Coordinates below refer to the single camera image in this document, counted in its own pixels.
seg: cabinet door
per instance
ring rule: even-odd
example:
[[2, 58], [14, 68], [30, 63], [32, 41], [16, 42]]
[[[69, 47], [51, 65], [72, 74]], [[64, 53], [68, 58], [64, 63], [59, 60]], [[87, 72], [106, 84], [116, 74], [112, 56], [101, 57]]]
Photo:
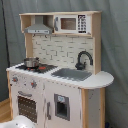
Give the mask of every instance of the cabinet door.
[[46, 82], [45, 128], [81, 128], [81, 99], [78, 88]]
[[24, 115], [36, 128], [44, 128], [44, 96], [21, 87], [11, 86], [13, 118]]

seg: white tile backsplash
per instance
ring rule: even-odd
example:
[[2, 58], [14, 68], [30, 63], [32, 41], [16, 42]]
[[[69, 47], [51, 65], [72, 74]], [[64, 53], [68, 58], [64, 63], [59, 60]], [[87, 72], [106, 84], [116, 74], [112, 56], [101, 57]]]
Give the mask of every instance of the white tile backsplash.
[[[93, 57], [93, 38], [78, 36], [33, 35], [33, 56], [41, 63], [75, 68], [78, 53], [89, 52]], [[82, 55], [81, 62], [86, 62], [86, 70], [93, 71], [89, 58]]]

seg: sink basin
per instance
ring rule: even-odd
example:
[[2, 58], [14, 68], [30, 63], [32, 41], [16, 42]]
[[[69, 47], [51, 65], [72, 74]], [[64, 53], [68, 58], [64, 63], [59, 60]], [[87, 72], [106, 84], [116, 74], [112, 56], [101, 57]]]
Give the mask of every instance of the sink basin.
[[51, 75], [54, 77], [60, 77], [63, 79], [69, 79], [73, 81], [83, 81], [87, 79], [89, 76], [91, 76], [92, 73], [87, 72], [87, 71], [62, 68], [56, 72], [53, 72]]

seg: pot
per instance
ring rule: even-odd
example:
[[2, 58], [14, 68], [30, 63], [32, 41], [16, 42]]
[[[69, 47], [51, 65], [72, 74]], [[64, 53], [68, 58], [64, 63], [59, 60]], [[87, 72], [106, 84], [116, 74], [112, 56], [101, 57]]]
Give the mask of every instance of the pot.
[[24, 59], [24, 65], [29, 68], [34, 68], [39, 66], [39, 58], [31, 57]]

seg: microwave door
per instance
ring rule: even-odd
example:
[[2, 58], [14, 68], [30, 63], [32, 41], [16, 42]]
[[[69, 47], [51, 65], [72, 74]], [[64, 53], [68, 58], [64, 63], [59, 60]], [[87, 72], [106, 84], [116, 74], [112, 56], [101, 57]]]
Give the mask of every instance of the microwave door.
[[56, 33], [78, 33], [78, 15], [55, 16]]

